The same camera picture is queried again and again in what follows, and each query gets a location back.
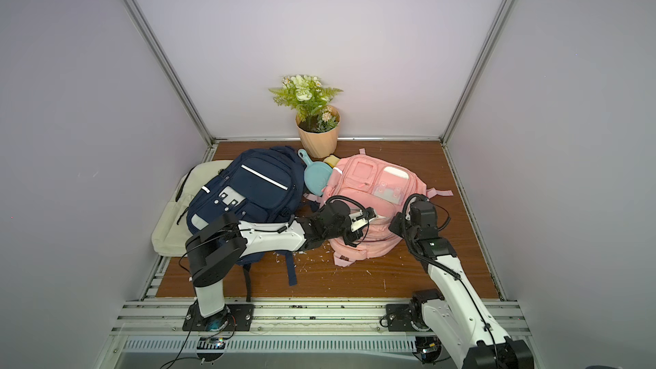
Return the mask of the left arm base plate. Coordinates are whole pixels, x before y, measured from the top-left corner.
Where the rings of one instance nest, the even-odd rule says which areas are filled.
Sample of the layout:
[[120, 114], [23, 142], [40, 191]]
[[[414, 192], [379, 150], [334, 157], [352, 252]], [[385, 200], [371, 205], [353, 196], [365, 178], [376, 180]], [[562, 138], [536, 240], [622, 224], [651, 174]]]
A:
[[227, 304], [222, 312], [203, 317], [200, 307], [194, 302], [184, 318], [183, 331], [249, 331], [254, 317], [255, 306], [249, 303]]

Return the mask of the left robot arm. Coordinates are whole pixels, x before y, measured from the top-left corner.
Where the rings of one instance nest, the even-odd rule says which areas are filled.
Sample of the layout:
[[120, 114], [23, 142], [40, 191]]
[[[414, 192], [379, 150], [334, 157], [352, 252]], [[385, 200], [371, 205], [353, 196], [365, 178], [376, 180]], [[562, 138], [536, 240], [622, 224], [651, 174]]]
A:
[[341, 238], [355, 247], [364, 238], [374, 208], [346, 196], [334, 196], [317, 212], [285, 223], [252, 223], [231, 212], [203, 228], [186, 242], [191, 283], [203, 318], [224, 316], [223, 279], [241, 259], [272, 251], [290, 253], [319, 248]]

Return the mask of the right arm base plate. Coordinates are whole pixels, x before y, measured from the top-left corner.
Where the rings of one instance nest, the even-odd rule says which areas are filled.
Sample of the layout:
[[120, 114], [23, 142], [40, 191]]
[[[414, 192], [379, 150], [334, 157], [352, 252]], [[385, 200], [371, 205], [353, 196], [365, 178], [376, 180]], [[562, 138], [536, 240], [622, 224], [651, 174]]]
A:
[[431, 331], [420, 315], [419, 308], [413, 303], [392, 303], [385, 306], [385, 313], [379, 325], [388, 331]]

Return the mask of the cream white backpack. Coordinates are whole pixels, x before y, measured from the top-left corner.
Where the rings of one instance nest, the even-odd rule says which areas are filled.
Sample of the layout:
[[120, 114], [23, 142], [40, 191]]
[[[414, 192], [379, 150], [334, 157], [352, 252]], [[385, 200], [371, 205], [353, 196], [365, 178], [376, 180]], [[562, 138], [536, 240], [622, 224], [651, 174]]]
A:
[[202, 186], [217, 176], [220, 170], [227, 168], [231, 162], [231, 160], [205, 162], [193, 167], [181, 178], [151, 234], [155, 253], [165, 257], [180, 257], [186, 252], [186, 241], [191, 237], [191, 232], [186, 225], [186, 210]]

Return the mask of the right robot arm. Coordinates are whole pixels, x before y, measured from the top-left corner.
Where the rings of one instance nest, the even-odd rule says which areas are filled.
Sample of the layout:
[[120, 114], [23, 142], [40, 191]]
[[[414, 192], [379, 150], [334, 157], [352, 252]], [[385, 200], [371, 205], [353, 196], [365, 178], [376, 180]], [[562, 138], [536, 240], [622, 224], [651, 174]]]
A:
[[436, 285], [416, 292], [408, 306], [413, 328], [428, 331], [416, 340], [413, 355], [424, 364], [452, 361], [458, 368], [534, 368], [524, 340], [513, 339], [474, 290], [452, 244], [440, 235], [437, 206], [413, 194], [391, 223]]

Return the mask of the pink backpack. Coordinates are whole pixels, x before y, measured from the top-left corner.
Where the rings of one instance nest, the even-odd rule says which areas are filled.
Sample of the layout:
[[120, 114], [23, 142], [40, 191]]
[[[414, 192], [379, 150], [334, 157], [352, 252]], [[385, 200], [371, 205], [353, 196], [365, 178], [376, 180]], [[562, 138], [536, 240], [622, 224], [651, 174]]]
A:
[[366, 235], [357, 241], [357, 246], [346, 244], [341, 237], [329, 240], [335, 265], [346, 268], [391, 252], [401, 242], [401, 237], [389, 229], [392, 219], [414, 193], [428, 198], [454, 195], [450, 190], [429, 189], [412, 171], [367, 155], [364, 150], [339, 160], [331, 168], [331, 177], [321, 194], [310, 199], [323, 205], [333, 196], [346, 196], [365, 208], [373, 208], [377, 218], [365, 229]]

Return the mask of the navy blue backpack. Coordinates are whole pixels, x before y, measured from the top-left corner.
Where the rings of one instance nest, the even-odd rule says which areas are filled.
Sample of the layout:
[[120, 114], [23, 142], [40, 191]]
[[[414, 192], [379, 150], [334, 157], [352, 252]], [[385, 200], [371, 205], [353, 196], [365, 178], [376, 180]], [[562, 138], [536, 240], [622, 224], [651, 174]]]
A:
[[186, 225], [197, 234], [226, 212], [252, 223], [285, 223], [301, 206], [304, 170], [290, 146], [246, 150], [201, 187]]

